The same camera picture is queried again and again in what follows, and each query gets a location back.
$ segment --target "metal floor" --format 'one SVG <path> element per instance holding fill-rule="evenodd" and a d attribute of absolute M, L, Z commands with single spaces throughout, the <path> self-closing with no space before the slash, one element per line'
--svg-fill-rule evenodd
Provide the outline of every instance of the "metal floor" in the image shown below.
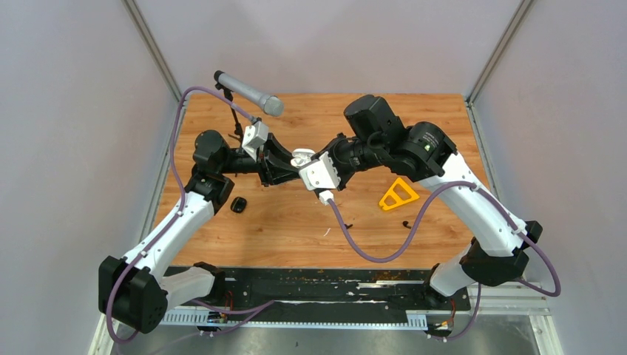
<path fill-rule="evenodd" d="M 455 327 L 466 325 L 468 316 L 458 315 Z M 111 354 L 539 354 L 527 316 L 490 316 L 479 314 L 473 329 L 450 343 L 427 339 L 417 331 L 363 331 L 333 329 L 241 328 L 231 334 L 209 338 L 193 327 L 162 325 L 150 334 L 140 334 L 128 345 L 114 347 Z"/>

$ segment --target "yellow triangular block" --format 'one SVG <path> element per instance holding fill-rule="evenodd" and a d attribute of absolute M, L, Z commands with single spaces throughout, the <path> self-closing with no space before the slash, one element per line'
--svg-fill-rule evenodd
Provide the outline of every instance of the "yellow triangular block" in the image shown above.
<path fill-rule="evenodd" d="M 410 196 L 410 198 L 403 200 L 399 194 L 397 194 L 396 192 L 394 192 L 394 189 L 399 186 L 401 188 L 403 188 L 403 190 L 405 190 L 405 192 Z M 388 205 L 385 203 L 385 200 L 391 197 L 395 203 L 393 203 L 392 205 Z M 394 181 L 394 183 L 392 184 L 392 186 L 387 190 L 387 192 L 385 193 L 385 195 L 383 195 L 383 198 L 379 201 L 379 207 L 381 207 L 381 209 L 383 209 L 384 211 L 390 211 L 391 209 L 395 209 L 396 207 L 399 206 L 403 206 L 406 203 L 410 203 L 412 201 L 418 200 L 420 198 L 420 196 L 418 196 L 418 194 L 412 190 L 412 188 L 407 185 L 406 182 L 403 181 L 403 179 L 401 179 L 400 177 L 396 179 L 396 181 Z"/>

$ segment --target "wooden board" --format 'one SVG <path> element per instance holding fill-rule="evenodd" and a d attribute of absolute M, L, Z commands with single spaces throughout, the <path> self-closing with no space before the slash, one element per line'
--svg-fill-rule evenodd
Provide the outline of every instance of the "wooden board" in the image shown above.
<path fill-rule="evenodd" d="M 320 150 L 344 132 L 352 131 L 342 115 L 357 94 L 280 95 L 285 112 L 280 118 L 264 117 L 279 142 L 290 151 L 295 148 Z M 485 183 L 475 137 L 460 95 L 384 95 L 405 125 L 430 121 L 440 126 L 455 142 L 471 169 Z M 253 104 L 235 102 L 254 115 L 261 111 Z M 238 142 L 228 138 L 234 129 L 231 112 L 210 95 L 193 95 L 176 147 L 177 169 L 185 183 L 193 166 L 194 140 L 207 129 L 221 132 L 231 147 Z M 302 181 L 262 187 L 256 174 L 231 176 L 235 187 L 227 204 L 204 225 L 175 258 L 176 265 L 204 261 L 216 266 L 326 267 L 326 268 L 431 268 L 459 253 L 472 238 L 466 226 L 440 201 L 432 204 L 409 249 L 397 260 L 375 264 L 363 260 L 348 245 L 329 206 L 323 206 Z M 428 191 L 412 187 L 421 196 L 389 212 L 383 212 L 379 199 L 397 176 L 380 167 L 356 174 L 346 190 L 336 192 L 336 202 L 351 235 L 359 246 L 375 257 L 395 252 L 413 223 Z M 160 202 L 157 221 L 163 219 L 178 199 L 178 189 L 170 173 Z M 236 196 L 245 197 L 248 206 L 235 214 L 229 206 Z"/>

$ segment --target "white wall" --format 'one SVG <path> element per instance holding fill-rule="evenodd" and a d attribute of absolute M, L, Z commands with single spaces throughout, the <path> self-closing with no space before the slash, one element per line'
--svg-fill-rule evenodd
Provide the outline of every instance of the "white wall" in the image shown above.
<path fill-rule="evenodd" d="M 137 0 L 181 87 L 464 94 L 518 2 Z"/>
<path fill-rule="evenodd" d="M 174 100 L 120 1 L 3 1 L 0 58 L 0 352 L 85 354 Z"/>
<path fill-rule="evenodd" d="M 626 18 L 623 0 L 537 1 L 476 105 L 501 197 L 544 226 L 569 355 L 627 348 Z"/>

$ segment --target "gray microphone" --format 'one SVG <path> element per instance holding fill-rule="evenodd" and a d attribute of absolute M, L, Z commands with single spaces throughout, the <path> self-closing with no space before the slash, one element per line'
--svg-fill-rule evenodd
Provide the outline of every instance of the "gray microphone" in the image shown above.
<path fill-rule="evenodd" d="M 226 74 L 222 70 L 216 71 L 214 79 L 227 89 L 240 94 L 248 101 L 256 104 L 266 115 L 279 117 L 283 113 L 283 102 L 274 95 L 264 94 L 259 90 Z"/>

